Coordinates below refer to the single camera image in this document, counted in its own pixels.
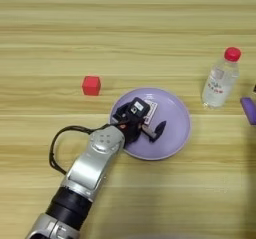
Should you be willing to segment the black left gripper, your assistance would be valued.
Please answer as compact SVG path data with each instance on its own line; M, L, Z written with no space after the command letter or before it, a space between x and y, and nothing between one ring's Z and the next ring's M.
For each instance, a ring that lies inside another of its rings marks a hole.
M148 114L150 107L148 105L141 108L128 103L117 108L116 112L112 115L115 121L115 126L124 134L125 143L130 144L138 140L141 133L146 134L151 142L155 142L162 135L166 122L162 121L152 131L147 125L144 124L145 117Z

